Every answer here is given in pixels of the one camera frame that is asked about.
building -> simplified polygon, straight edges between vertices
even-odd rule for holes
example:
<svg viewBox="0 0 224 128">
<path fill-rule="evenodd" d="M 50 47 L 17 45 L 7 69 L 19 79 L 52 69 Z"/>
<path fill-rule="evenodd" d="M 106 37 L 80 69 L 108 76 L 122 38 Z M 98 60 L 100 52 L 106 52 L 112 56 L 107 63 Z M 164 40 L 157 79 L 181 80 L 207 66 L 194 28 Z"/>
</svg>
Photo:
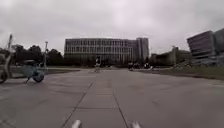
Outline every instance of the building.
<svg viewBox="0 0 224 128">
<path fill-rule="evenodd" d="M 195 63 L 224 62 L 224 29 L 203 32 L 188 38 L 187 42 Z"/>
<path fill-rule="evenodd" d="M 78 38 L 66 39 L 65 58 L 74 63 L 89 63 L 97 57 L 104 63 L 118 64 L 142 61 L 149 55 L 148 39 Z"/>
<path fill-rule="evenodd" d="M 152 54 L 150 64 L 153 66 L 174 66 L 189 61 L 190 59 L 191 54 L 189 51 L 179 50 L 178 47 L 173 47 L 169 52 Z"/>
</svg>

street light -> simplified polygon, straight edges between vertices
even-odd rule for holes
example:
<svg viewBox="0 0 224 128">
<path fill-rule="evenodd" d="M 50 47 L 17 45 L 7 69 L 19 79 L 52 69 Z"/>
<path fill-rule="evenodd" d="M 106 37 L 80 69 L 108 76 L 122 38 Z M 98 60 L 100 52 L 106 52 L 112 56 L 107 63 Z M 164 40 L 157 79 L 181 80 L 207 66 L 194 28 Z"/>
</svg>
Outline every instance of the street light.
<svg viewBox="0 0 224 128">
<path fill-rule="evenodd" d="M 44 70 L 45 71 L 47 69 L 47 44 L 48 44 L 48 42 L 45 41 L 45 53 L 44 53 Z"/>
</svg>

office building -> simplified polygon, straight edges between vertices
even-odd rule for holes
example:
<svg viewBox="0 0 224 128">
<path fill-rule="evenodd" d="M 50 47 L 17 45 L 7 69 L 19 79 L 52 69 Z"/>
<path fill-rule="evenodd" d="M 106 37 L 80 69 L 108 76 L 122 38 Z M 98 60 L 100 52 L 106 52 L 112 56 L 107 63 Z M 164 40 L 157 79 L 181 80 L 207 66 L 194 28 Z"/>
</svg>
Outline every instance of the office building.
<svg viewBox="0 0 224 128">
<path fill-rule="evenodd" d="M 112 38 L 76 38 L 66 39 L 65 58 L 75 58 L 88 63 L 97 57 L 111 64 L 145 60 L 149 55 L 148 39 L 136 40 Z"/>
<path fill-rule="evenodd" d="M 224 62 L 224 29 L 207 31 L 187 39 L 195 63 Z"/>
</svg>

concrete pavement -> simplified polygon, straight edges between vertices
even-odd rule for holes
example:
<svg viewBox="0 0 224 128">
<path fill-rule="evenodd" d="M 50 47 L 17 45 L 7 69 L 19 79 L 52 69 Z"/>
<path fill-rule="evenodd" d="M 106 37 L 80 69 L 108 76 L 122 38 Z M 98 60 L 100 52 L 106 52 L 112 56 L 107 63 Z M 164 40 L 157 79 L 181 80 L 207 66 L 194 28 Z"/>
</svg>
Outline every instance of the concrete pavement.
<svg viewBox="0 0 224 128">
<path fill-rule="evenodd" d="M 48 75 L 0 86 L 0 128 L 223 128 L 223 81 L 127 70 Z"/>
</svg>

cloud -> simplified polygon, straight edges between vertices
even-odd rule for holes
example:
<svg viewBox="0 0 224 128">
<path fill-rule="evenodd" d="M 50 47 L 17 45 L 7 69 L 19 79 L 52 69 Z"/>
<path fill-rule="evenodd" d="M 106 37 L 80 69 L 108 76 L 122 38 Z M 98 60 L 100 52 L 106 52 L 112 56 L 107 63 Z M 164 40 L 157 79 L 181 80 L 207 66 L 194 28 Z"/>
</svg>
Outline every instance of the cloud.
<svg viewBox="0 0 224 128">
<path fill-rule="evenodd" d="M 15 43 L 63 52 L 66 38 L 149 38 L 152 52 L 173 45 L 188 49 L 186 38 L 224 25 L 222 0 L 0 0 L 0 46 Z"/>
</svg>

